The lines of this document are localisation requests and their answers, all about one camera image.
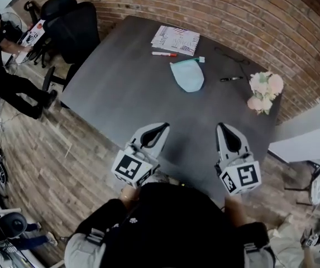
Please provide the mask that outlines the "person's right forearm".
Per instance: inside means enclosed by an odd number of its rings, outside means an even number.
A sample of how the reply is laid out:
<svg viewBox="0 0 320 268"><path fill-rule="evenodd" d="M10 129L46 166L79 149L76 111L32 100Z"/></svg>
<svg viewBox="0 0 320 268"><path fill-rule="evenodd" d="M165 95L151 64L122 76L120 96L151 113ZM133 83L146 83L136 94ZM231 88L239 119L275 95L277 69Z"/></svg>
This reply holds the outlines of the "person's right forearm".
<svg viewBox="0 0 320 268"><path fill-rule="evenodd" d="M245 206L240 195L225 197L225 214L235 227L241 227L247 223Z"/></svg>

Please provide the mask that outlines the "person's left forearm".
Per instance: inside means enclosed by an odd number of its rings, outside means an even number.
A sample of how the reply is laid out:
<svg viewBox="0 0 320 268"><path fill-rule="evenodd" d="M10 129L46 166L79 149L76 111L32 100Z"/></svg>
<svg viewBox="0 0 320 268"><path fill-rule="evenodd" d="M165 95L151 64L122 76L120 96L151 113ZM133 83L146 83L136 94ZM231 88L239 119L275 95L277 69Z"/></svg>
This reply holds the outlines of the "person's left forearm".
<svg viewBox="0 0 320 268"><path fill-rule="evenodd" d="M126 206L129 207L132 203L138 201L138 196L141 188L134 188L130 185L125 185L120 193L119 200Z"/></svg>

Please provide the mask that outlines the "person's black top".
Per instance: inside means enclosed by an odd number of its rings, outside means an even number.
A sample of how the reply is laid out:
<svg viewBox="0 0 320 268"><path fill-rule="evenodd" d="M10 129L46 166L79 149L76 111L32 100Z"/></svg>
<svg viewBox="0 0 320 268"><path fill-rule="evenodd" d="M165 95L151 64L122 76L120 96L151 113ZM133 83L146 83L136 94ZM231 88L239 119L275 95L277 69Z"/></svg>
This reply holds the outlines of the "person's black top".
<svg viewBox="0 0 320 268"><path fill-rule="evenodd" d="M235 227L202 192L147 183L126 207L104 203L77 227L66 268L274 268L266 226Z"/></svg>

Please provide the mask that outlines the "black office chair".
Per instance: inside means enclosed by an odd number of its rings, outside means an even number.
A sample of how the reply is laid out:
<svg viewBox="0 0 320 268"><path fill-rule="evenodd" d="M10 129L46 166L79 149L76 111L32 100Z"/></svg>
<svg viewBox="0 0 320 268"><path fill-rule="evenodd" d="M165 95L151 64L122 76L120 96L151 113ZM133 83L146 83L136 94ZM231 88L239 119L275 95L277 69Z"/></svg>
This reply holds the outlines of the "black office chair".
<svg viewBox="0 0 320 268"><path fill-rule="evenodd" d="M48 0L41 7L40 17L44 20L45 33L70 65L64 79L54 75L55 67L52 66L45 75L42 89L48 91L51 83L65 88L101 42L95 6L77 0Z"/></svg>

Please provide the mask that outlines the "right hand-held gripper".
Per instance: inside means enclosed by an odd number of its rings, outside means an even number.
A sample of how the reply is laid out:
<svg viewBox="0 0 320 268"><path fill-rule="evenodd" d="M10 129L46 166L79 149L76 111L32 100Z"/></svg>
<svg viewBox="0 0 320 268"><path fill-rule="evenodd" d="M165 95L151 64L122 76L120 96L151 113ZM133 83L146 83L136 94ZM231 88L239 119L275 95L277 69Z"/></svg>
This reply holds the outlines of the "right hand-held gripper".
<svg viewBox="0 0 320 268"><path fill-rule="evenodd" d="M225 123L217 125L216 136L217 151L222 161L216 163L214 167L227 193L230 196L239 195L260 186L260 165L258 161L254 160L253 153L249 152L249 143L246 136L238 129ZM230 152L242 155L228 159L227 149Z"/></svg>

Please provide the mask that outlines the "black standing fan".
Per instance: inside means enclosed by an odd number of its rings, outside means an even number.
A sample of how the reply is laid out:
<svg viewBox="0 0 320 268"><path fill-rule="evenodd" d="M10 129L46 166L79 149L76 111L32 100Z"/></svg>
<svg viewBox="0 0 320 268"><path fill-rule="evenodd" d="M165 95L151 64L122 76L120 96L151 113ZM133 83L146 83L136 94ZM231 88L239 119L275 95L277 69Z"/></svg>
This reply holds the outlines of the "black standing fan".
<svg viewBox="0 0 320 268"><path fill-rule="evenodd" d="M13 12L4 12L1 14L1 17L5 25L11 25L22 31L22 21L17 14Z"/></svg>

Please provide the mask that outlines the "black wicker patio chair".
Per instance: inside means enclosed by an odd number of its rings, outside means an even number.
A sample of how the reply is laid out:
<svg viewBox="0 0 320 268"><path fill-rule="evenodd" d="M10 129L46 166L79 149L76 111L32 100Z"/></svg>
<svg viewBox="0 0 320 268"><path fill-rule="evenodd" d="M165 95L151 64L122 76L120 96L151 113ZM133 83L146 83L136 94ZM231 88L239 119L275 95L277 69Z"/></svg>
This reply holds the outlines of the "black wicker patio chair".
<svg viewBox="0 0 320 268"><path fill-rule="evenodd" d="M307 160L305 163L313 169L309 184L304 188L284 187L284 190L293 192L307 192L308 202L305 203L296 201L296 204L316 208L320 205L320 161Z"/></svg>

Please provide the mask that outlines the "printed white booklet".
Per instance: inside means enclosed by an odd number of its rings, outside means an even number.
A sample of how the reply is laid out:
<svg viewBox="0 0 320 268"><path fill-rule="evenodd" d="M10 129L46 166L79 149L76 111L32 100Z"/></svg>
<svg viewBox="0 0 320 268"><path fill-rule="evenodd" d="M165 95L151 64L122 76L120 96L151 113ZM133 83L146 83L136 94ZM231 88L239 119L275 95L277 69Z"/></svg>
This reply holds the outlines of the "printed white booklet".
<svg viewBox="0 0 320 268"><path fill-rule="evenodd" d="M199 39L199 33L162 25L153 37L151 44L153 47L163 50L194 56Z"/></svg>

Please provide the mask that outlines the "white desk with stickers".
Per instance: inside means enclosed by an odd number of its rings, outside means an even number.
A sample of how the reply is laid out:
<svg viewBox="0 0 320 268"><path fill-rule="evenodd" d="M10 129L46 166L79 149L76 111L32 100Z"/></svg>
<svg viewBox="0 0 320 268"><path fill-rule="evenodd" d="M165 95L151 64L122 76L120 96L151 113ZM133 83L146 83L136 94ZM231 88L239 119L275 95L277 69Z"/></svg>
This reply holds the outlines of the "white desk with stickers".
<svg viewBox="0 0 320 268"><path fill-rule="evenodd" d="M21 42L21 46L32 46L35 47L36 43L39 42L42 38L42 36L45 34L44 30L44 22L45 20L39 20L34 27L26 34L26 36L23 38ZM27 52L20 52L16 58L15 62L17 64L21 64L25 61L27 56Z"/></svg>

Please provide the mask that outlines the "light blue zip pouch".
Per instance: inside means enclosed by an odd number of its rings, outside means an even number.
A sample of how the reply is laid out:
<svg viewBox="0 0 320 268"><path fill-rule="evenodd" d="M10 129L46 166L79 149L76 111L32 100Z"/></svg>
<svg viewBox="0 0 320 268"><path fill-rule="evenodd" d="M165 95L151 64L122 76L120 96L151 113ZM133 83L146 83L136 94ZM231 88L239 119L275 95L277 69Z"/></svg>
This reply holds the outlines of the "light blue zip pouch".
<svg viewBox="0 0 320 268"><path fill-rule="evenodd" d="M205 63L205 57L170 63L175 81L187 93L197 92L202 88L204 75L200 63Z"/></svg>

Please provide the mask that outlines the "grey round pod device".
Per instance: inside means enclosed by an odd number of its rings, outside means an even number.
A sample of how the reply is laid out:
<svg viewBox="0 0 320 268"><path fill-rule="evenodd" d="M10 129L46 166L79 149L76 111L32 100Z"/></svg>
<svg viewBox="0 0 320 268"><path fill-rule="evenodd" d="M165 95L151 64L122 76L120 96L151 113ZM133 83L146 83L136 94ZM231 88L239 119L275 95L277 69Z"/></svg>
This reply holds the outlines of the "grey round pod device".
<svg viewBox="0 0 320 268"><path fill-rule="evenodd" d="M26 228L27 220L21 213L12 212L0 218L0 229L7 238L13 239L20 236Z"/></svg>

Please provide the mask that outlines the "white and pink flower bouquet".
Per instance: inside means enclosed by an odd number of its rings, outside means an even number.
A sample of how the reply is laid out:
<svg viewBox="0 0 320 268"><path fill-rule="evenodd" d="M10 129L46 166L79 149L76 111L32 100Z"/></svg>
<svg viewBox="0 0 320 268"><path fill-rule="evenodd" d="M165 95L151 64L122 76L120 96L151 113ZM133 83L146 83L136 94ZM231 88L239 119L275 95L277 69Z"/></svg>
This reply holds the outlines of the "white and pink flower bouquet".
<svg viewBox="0 0 320 268"><path fill-rule="evenodd" d="M247 105L257 114L269 114L273 106L274 99L279 96L284 89L284 81L278 74L271 71L259 72L250 75L249 85L252 91L251 98Z"/></svg>

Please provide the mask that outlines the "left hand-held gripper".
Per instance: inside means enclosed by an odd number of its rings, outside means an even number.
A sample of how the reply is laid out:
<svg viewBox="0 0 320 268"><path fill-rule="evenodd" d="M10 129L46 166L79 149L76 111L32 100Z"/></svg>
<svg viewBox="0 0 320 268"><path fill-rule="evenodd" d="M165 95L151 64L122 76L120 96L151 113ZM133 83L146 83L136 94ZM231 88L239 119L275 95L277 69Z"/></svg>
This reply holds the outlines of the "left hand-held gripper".
<svg viewBox="0 0 320 268"><path fill-rule="evenodd" d="M127 143L119 150L111 168L113 175L135 189L140 187L160 167L156 158L162 152L169 132L167 122L139 128L133 135L133 143Z"/></svg>

